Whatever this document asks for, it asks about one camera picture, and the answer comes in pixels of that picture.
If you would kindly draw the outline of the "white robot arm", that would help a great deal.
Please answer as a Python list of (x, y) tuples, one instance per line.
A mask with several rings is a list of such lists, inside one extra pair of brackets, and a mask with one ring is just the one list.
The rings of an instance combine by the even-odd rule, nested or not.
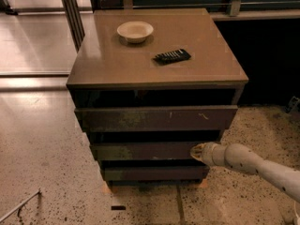
[(190, 155), (210, 167), (219, 166), (240, 173), (259, 175), (300, 203), (300, 172), (264, 159), (243, 144), (199, 143), (190, 149)]

